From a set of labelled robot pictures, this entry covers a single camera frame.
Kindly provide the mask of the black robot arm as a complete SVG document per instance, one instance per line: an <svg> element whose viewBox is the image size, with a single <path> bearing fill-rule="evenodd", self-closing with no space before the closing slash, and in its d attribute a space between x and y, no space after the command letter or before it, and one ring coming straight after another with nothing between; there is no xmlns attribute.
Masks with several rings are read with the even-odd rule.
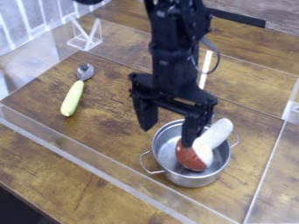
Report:
<svg viewBox="0 0 299 224"><path fill-rule="evenodd" d="M152 72L130 73L130 97L142 130L157 123L158 108L184 115L181 145L192 146L210 122L214 96L198 88L200 41L210 29L201 0L144 0L150 22Z"/></svg>

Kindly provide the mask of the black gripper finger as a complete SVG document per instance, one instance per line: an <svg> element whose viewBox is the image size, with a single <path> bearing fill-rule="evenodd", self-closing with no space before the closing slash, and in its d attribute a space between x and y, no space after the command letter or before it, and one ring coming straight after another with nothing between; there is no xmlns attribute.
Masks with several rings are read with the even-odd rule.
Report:
<svg viewBox="0 0 299 224"><path fill-rule="evenodd" d="M157 123L157 105L152 99L133 97L134 114L138 125L148 131Z"/></svg>
<svg viewBox="0 0 299 224"><path fill-rule="evenodd" d="M210 111L184 111L184 122L181 125L181 145L185 148L192 146L196 137L201 134L204 127L210 123Z"/></svg>

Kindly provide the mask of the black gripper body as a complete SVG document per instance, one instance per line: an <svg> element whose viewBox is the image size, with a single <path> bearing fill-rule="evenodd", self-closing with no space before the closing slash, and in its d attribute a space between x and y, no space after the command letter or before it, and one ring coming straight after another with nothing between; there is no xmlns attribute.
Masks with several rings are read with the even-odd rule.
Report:
<svg viewBox="0 0 299 224"><path fill-rule="evenodd" d="M194 81L177 88L168 89L169 85L157 87L154 77L149 73L130 73L128 75L132 87L129 94L133 97L152 99L157 108L166 109L177 114L184 111L210 111L217 104L216 97L201 90Z"/></svg>

